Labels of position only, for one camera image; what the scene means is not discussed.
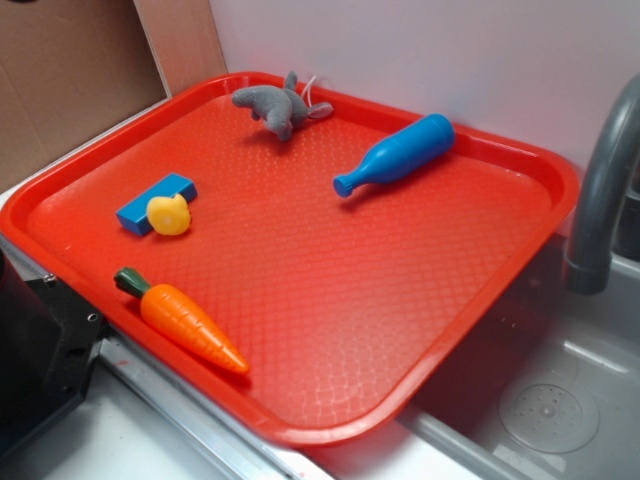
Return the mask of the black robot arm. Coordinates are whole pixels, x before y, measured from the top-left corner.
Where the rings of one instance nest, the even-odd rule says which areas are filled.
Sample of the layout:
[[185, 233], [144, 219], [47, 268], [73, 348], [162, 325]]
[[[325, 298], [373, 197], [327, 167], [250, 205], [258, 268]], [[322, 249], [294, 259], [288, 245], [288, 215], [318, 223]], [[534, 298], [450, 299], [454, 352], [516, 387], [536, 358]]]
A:
[[105, 321], [65, 282], [25, 280], [1, 256], [1, 458], [85, 399]]

